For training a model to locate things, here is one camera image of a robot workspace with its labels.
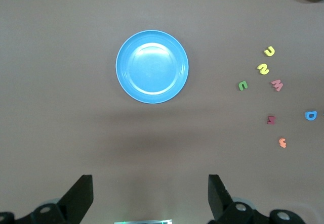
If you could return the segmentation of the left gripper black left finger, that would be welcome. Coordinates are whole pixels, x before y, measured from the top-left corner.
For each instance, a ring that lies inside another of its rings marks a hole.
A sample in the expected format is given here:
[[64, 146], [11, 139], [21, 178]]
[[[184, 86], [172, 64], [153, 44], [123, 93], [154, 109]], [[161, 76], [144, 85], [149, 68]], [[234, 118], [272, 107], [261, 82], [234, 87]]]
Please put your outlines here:
[[1, 223], [81, 223], [92, 203], [93, 177], [82, 175], [57, 203], [41, 205], [20, 219], [12, 212], [1, 212]]

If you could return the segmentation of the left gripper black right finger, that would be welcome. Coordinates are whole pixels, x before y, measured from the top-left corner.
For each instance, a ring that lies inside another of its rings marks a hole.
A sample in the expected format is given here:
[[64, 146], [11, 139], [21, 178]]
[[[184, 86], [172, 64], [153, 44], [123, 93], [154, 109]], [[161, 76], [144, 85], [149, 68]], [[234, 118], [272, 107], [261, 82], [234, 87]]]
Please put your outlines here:
[[264, 216], [246, 203], [233, 201], [225, 185], [217, 174], [210, 174], [208, 179], [208, 202], [214, 219], [209, 223], [253, 224], [253, 223], [294, 223], [305, 221], [296, 213], [275, 209], [269, 216]]

